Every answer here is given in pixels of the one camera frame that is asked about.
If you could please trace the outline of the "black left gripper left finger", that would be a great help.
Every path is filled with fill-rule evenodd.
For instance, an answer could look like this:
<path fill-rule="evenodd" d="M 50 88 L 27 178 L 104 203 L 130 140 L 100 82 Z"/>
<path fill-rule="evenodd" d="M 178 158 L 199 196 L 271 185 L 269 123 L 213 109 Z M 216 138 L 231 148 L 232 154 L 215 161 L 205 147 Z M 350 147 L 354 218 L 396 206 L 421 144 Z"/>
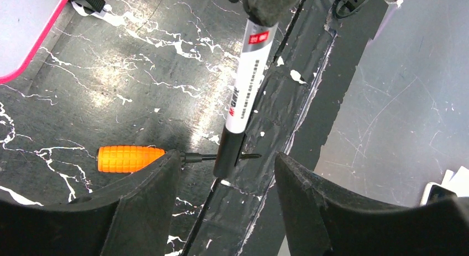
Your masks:
<path fill-rule="evenodd" d="M 181 169 L 171 150 L 70 203 L 1 201 L 2 255 L 164 255 Z"/>

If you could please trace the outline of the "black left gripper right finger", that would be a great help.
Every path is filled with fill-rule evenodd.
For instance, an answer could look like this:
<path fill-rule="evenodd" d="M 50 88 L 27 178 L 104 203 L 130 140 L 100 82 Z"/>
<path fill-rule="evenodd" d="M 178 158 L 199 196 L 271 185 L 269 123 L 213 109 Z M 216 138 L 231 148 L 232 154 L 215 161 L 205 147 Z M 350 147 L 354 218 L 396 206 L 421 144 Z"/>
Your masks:
<path fill-rule="evenodd" d="M 374 200 L 279 153 L 274 173 L 291 255 L 467 255 L 468 198 Z"/>

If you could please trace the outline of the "pink framed whiteboard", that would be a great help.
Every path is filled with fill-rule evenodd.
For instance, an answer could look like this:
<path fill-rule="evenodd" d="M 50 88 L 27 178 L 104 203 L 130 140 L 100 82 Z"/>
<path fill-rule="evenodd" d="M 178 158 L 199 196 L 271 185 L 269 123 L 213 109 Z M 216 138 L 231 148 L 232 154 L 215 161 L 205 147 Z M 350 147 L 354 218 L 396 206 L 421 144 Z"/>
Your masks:
<path fill-rule="evenodd" d="M 31 62 L 68 0 L 1 0 L 1 83 Z"/>

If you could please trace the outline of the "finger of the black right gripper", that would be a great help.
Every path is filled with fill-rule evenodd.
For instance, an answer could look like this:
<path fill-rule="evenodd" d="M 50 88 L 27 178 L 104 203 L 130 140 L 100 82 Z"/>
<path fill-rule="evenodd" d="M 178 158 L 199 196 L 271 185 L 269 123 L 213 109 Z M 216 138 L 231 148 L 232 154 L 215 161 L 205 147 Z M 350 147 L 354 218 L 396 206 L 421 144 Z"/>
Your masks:
<path fill-rule="evenodd" d="M 241 2 L 249 20 L 263 27 L 273 27 L 300 0 L 229 0 Z"/>

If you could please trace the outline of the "white black whiteboard marker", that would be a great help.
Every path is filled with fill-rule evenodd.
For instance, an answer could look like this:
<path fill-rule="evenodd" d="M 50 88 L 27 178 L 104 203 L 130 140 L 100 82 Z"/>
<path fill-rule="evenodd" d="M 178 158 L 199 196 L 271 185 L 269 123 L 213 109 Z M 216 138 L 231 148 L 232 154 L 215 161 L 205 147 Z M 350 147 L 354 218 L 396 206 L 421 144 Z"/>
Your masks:
<path fill-rule="evenodd" d="M 240 158 L 244 134 L 277 26 L 266 27 L 247 20 L 226 123 L 213 169 L 213 175 L 219 179 L 228 178 Z"/>

